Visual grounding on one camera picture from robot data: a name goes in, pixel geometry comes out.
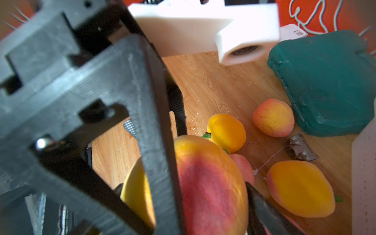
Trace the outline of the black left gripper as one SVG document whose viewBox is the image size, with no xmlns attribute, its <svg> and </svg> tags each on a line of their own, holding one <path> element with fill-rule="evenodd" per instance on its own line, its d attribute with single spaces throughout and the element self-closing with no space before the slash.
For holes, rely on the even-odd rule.
<svg viewBox="0 0 376 235">
<path fill-rule="evenodd" d="M 164 69 L 122 1 L 48 1 L 1 41 L 2 97 L 158 93 Z"/>
</svg>

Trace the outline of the yellow peach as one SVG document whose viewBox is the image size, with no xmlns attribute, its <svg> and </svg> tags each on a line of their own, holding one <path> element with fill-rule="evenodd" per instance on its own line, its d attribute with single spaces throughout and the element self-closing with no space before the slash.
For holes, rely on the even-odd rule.
<svg viewBox="0 0 376 235">
<path fill-rule="evenodd" d="M 240 150 L 246 142 L 244 125 L 229 114 L 215 114 L 209 118 L 203 138 L 217 144 L 229 153 Z"/>
<path fill-rule="evenodd" d="M 272 198 L 290 213 L 321 218 L 334 213 L 334 190 L 323 172 L 304 161 L 282 161 L 266 175 Z"/>
<path fill-rule="evenodd" d="M 174 149 L 188 235 L 243 235 L 248 195 L 240 169 L 215 143 L 183 135 Z"/>
</svg>

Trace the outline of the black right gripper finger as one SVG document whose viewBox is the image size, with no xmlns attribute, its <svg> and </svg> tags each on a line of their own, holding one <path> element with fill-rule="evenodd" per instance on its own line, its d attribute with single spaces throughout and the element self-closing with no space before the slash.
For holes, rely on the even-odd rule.
<svg viewBox="0 0 376 235">
<path fill-rule="evenodd" d="M 303 232 L 246 182 L 249 204 L 249 235 L 302 235 Z"/>
</svg>

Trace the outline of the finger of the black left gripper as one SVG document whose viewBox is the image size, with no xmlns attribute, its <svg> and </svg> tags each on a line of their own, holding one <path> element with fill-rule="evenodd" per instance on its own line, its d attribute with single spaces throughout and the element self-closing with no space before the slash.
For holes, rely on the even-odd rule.
<svg viewBox="0 0 376 235">
<path fill-rule="evenodd" d="M 106 235 L 186 232 L 170 130 L 165 69 L 149 42 L 129 35 L 68 67 L 38 91 L 4 96 L 1 169 L 81 215 Z M 88 143 L 131 118 L 156 228 L 126 206 L 83 159 Z"/>
</svg>

